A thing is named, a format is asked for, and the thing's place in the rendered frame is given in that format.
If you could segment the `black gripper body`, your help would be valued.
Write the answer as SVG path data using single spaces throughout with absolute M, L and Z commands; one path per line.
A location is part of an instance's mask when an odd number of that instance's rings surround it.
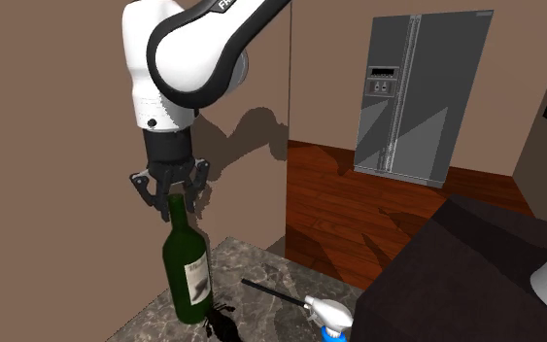
M 156 180 L 156 194 L 168 193 L 172 184 L 185 182 L 194 166 L 191 131 L 153 132 L 144 129 L 147 169 Z

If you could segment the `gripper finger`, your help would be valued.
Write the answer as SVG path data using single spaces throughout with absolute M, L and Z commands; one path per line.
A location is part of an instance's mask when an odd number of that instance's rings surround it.
M 206 159 L 197 159 L 194 162 L 194 178 L 184 181 L 186 207 L 190 213 L 195 212 L 195 200 L 199 193 L 205 189 L 210 170 L 210 162 Z
M 155 194 L 149 192 L 150 178 L 148 170 L 131 174 L 128 179 L 143 201 L 148 206 L 155 208 L 160 213 L 161 219 L 164 222 L 170 222 L 168 190 L 164 188 L 165 186 L 170 186 L 169 177 L 165 175 L 163 181 L 155 182 Z

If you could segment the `green wine bottle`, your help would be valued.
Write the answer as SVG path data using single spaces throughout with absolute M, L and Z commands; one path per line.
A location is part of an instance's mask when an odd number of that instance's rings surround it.
M 194 325 L 205 320 L 213 302 L 209 251 L 205 238 L 189 223 L 184 196 L 168 197 L 171 232 L 162 259 L 178 320 Z

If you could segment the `white and blue gas lighter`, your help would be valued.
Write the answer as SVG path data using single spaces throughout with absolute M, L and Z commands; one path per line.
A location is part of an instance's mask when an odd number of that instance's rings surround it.
M 344 304 L 310 295 L 300 300 L 247 279 L 242 279 L 241 283 L 307 309 L 310 312 L 308 321 L 315 322 L 321 329 L 322 342 L 348 342 L 345 330 L 352 327 L 354 319 Z

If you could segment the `grey double-door fridge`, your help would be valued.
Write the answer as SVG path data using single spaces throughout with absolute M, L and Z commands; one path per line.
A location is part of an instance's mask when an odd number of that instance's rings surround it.
M 493 14 L 372 20 L 355 171 L 443 187 Z

